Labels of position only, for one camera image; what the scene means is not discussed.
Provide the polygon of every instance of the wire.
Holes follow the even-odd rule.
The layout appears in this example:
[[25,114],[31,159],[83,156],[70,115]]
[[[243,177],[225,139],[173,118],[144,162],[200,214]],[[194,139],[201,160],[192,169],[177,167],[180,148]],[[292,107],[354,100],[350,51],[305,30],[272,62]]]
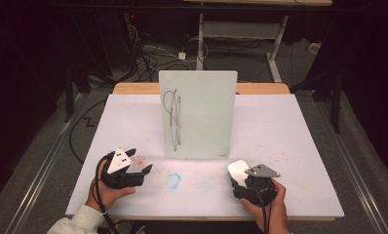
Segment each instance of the wire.
[[144,56],[142,56],[142,59],[144,60],[146,65],[146,70],[148,71],[149,81],[152,82],[152,74],[151,74],[151,68],[149,67],[149,60]]
[[73,156],[75,156],[75,158],[81,163],[81,164],[84,164],[84,161],[78,156],[78,154],[76,153],[74,147],[73,147],[73,143],[72,143],[72,134],[73,134],[73,131],[75,130],[76,126],[79,124],[79,122],[85,117],[85,115],[87,115],[91,110],[93,110],[95,107],[97,107],[99,104],[101,103],[104,103],[106,102],[106,99],[105,100],[101,100],[97,103],[95,103],[90,109],[88,109],[84,114],[81,115],[81,117],[78,118],[78,120],[75,122],[75,124],[73,125],[72,127],[72,130],[70,131],[69,133],[69,147],[70,147],[70,150],[72,151],[73,153]]
[[131,38],[130,38],[130,41],[134,41],[134,45],[131,48],[131,50],[133,50],[134,47],[136,46],[136,42],[138,41],[138,31],[136,30],[136,28],[134,26],[132,26],[130,24],[128,24],[128,27],[130,27],[133,30],[133,34],[131,35]]
[[[206,55],[203,57],[203,60],[204,60],[207,57],[207,55],[209,54],[209,47],[207,46],[206,42],[204,42],[203,40],[200,40],[199,38],[191,38],[190,40],[187,41],[186,46],[188,45],[188,43],[195,41],[195,40],[202,42],[206,46]],[[198,55],[197,55],[197,58],[200,60],[200,62],[202,64],[204,64],[203,60],[201,60]]]
[[168,70],[168,69],[170,69],[171,67],[174,67],[174,66],[183,66],[183,67],[186,68],[186,70],[189,70],[188,66],[185,65],[185,64],[174,64],[174,65],[171,65],[171,66],[168,66],[168,67],[164,68],[163,70]]
[[149,53],[149,54],[153,54],[154,52],[156,52],[157,50],[160,50],[160,51],[164,51],[164,52],[167,52],[166,54],[155,54],[156,56],[166,56],[166,57],[173,57],[173,58],[176,58],[178,59],[177,56],[173,55],[171,52],[165,50],[165,49],[162,49],[162,48],[159,48],[157,46],[153,47],[153,46],[143,46],[143,47],[148,47],[148,48],[155,48],[155,50],[152,52],[152,53]]
[[[261,39],[261,40],[253,39],[253,40],[247,40],[247,41],[234,39],[234,40],[230,41],[228,38],[221,38],[220,40],[217,40],[217,39],[212,38],[212,37],[205,37],[205,39],[208,39],[211,42],[216,42],[216,43],[222,44],[226,47],[226,48],[213,47],[213,46],[210,46],[211,42],[208,42],[209,51],[210,51],[209,57],[212,59],[224,59],[225,57],[229,56],[231,54],[231,52],[234,52],[234,51],[242,51],[245,49],[258,48],[262,44],[262,42],[265,41],[264,39]],[[241,45],[243,43],[251,43],[251,44],[244,46],[244,45]],[[220,50],[220,51],[226,50],[226,53],[223,56],[214,57],[211,55],[212,50]]]
[[257,194],[258,201],[261,204],[261,210],[263,212],[263,222],[264,222],[264,230],[263,234],[269,234],[270,232],[270,215],[271,215],[271,203],[270,203],[270,210],[269,210],[269,217],[267,218],[266,209],[264,208],[264,202],[260,197],[260,194],[258,193],[257,189],[254,187],[254,191]]
[[197,56],[197,58],[198,58],[198,60],[200,61],[200,63],[203,64],[204,68],[205,68],[206,70],[208,70],[208,68],[206,67],[206,64],[200,59],[200,57]]
[[271,64],[273,61],[274,61],[274,60],[269,61],[268,64],[267,64],[260,72],[257,73],[257,82],[259,81],[258,76],[259,76],[261,73],[263,73],[265,70],[267,70],[267,68],[270,67],[270,64]]
[[168,62],[165,62],[165,63],[162,63],[162,64],[158,64],[157,66],[168,65],[168,64],[173,63],[173,62],[176,62],[176,61],[182,61],[182,60],[181,60],[181,59],[175,59],[175,60],[168,61]]
[[112,221],[111,217],[109,216],[108,212],[106,211],[105,205],[102,203],[102,199],[100,198],[100,191],[99,191],[99,181],[100,181],[100,179],[99,179],[99,167],[100,167],[102,161],[105,160],[106,158],[107,158],[107,156],[103,156],[99,160],[99,162],[97,163],[96,174],[95,174],[95,183],[94,183],[95,189],[97,191],[97,198],[95,199],[95,201],[99,205],[100,212],[103,214],[103,217],[105,218],[106,222],[108,223],[109,228],[112,230],[112,232],[114,234],[119,234],[118,230],[115,227],[114,222]]

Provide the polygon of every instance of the table leg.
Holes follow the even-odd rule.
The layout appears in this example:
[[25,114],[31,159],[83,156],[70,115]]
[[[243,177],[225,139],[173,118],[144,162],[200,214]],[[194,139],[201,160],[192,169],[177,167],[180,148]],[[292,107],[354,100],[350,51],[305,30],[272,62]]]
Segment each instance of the table leg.
[[198,53],[197,53],[197,66],[196,70],[203,70],[204,52],[203,52],[203,39],[204,39],[204,14],[200,14],[200,20],[198,22]]
[[268,65],[270,67],[270,71],[271,71],[274,82],[282,82],[282,79],[280,78],[279,69],[277,68],[277,65],[276,65],[275,58],[277,55],[277,51],[279,50],[280,43],[282,42],[282,37],[283,37],[283,33],[285,32],[285,29],[286,29],[286,23],[288,22],[288,18],[289,18],[289,16],[282,17],[282,21],[279,25],[279,29],[277,31],[276,38],[274,40],[273,50],[271,53],[267,53],[267,55],[266,55],[267,62],[268,62]]

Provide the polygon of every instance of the white sleeve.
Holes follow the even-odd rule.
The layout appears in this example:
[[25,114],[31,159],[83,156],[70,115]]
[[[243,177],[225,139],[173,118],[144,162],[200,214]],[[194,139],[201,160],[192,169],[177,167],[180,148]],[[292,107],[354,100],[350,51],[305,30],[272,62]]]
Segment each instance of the white sleeve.
[[103,223],[101,213],[86,205],[81,205],[72,219],[67,217],[58,220],[48,234],[97,234],[97,228]]

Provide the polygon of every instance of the whiteboard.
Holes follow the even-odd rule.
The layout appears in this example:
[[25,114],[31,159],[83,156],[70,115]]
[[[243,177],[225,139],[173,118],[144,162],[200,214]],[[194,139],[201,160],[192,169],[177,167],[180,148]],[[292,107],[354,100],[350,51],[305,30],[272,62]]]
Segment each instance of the whiteboard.
[[111,208],[115,218],[251,220],[232,192],[227,167],[237,160],[281,174],[289,218],[344,216],[294,95],[237,96],[226,160],[166,158],[160,102],[158,95],[109,96],[67,215],[86,201],[99,159],[117,147],[134,147],[131,167],[153,168],[136,194]]
[[159,80],[166,157],[227,159],[237,71],[162,70]]

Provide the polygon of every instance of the hand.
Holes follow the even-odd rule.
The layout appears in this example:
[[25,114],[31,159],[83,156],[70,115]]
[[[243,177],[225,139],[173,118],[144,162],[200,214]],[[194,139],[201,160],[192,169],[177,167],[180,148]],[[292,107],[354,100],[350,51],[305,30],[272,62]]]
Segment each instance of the hand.
[[[271,211],[270,205],[265,207],[267,215],[270,215],[269,230],[272,234],[290,234],[288,230],[288,215],[285,205],[286,187],[280,184],[274,178],[272,178],[272,180],[277,189],[277,195],[271,203]],[[246,198],[242,198],[240,201],[246,211],[254,216],[258,228],[263,231],[265,224],[263,220],[263,210],[261,207],[254,205]]]
[[[107,161],[106,159],[103,160],[99,166],[99,173],[98,173],[99,178],[102,173],[103,166],[106,164],[106,161]],[[92,207],[97,211],[100,211],[99,205],[95,200],[95,197],[97,196],[97,188],[94,186],[94,184],[95,184],[95,179],[91,182],[88,200],[85,203],[85,205]],[[105,208],[107,211],[112,207],[112,205],[116,200],[136,192],[136,190],[133,187],[125,187],[122,189],[109,188],[101,180],[98,181],[98,186],[99,186],[100,199],[102,200],[101,202],[105,205]]]

